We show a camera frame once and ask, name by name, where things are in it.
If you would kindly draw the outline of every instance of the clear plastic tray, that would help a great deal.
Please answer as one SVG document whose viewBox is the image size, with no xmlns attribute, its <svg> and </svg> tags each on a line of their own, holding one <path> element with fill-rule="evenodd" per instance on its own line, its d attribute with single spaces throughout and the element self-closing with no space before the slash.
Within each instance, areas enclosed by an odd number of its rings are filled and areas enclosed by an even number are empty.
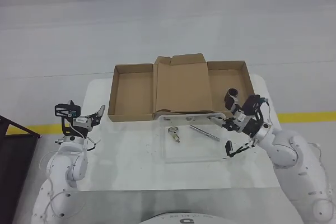
<svg viewBox="0 0 336 224">
<path fill-rule="evenodd" d="M 225 117 L 222 113 L 163 115 L 158 118 L 160 126 L 160 148 L 162 159 L 166 163 L 212 162 L 226 157 L 223 128 L 212 123 L 208 117 Z M 192 129 L 193 125 L 221 140 L 215 141 Z M 170 127 L 179 128 L 180 143 L 168 133 Z"/>
</svg>

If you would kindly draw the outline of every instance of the open cardboard box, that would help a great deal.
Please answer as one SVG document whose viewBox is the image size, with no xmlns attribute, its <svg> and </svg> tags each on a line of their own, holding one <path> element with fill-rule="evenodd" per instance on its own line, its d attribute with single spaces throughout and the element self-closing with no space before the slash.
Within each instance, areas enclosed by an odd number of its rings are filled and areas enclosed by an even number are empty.
<svg viewBox="0 0 336 224">
<path fill-rule="evenodd" d="M 244 61 L 206 62 L 202 54 L 158 57 L 154 64 L 117 65 L 108 116 L 113 122 L 154 120 L 167 114 L 222 112 L 229 88 L 242 103 L 254 94 Z"/>
</svg>

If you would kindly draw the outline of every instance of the box lid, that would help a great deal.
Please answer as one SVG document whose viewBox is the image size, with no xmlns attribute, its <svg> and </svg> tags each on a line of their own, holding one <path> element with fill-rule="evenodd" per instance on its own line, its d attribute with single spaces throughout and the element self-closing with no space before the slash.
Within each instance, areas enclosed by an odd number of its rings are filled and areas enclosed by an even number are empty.
<svg viewBox="0 0 336 224">
<path fill-rule="evenodd" d="M 155 71 L 155 112 L 213 110 L 208 67 L 203 54 L 158 57 Z"/>
</svg>

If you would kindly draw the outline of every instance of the metal rod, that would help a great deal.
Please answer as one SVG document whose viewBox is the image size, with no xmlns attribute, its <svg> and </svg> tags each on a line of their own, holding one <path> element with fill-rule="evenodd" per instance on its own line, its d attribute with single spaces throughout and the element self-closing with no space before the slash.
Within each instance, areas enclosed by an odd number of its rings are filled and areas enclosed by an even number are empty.
<svg viewBox="0 0 336 224">
<path fill-rule="evenodd" d="M 209 138 L 211 138 L 211 139 L 213 139 L 213 140 L 215 140 L 217 142 L 220 142 L 220 138 L 218 138 L 218 137 L 216 137 L 216 136 L 214 136 L 212 134 L 209 134 L 208 132 L 205 132 L 205 131 L 201 130 L 200 128 L 197 128 L 197 127 L 195 127 L 193 125 L 191 125 L 190 128 L 193 129 L 193 130 L 196 130 L 200 134 L 204 134 L 205 136 L 207 136 L 207 137 L 209 137 Z"/>
</svg>

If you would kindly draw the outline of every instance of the floor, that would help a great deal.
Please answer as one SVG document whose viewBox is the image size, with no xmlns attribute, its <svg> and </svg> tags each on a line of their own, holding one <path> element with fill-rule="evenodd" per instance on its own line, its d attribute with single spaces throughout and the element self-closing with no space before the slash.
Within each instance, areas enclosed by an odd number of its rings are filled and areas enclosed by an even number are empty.
<svg viewBox="0 0 336 224">
<path fill-rule="evenodd" d="M 57 124 L 54 105 L 82 104 L 88 83 L 115 64 L 197 52 L 245 60 L 277 113 L 336 111 L 336 0 L 0 0 L 0 114 Z M 336 122 L 282 126 L 322 145 L 336 194 Z M 40 141 L 33 166 L 55 138 Z M 17 223 L 43 180 L 30 171 Z"/>
</svg>

